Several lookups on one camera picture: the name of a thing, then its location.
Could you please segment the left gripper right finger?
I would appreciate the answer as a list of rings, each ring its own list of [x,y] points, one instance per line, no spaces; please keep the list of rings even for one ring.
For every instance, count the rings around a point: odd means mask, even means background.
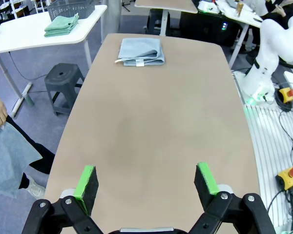
[[[275,229],[260,195],[242,198],[219,190],[206,162],[196,165],[194,184],[204,212],[190,234],[215,234],[222,223],[230,223],[239,234],[274,234]]]

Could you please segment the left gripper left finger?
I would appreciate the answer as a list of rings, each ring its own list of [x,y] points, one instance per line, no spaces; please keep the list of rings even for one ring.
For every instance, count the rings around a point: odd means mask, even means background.
[[[86,165],[72,195],[55,203],[36,200],[28,214],[23,234],[59,234],[63,228],[73,227],[77,234],[101,234],[91,218],[99,187],[96,167]]]

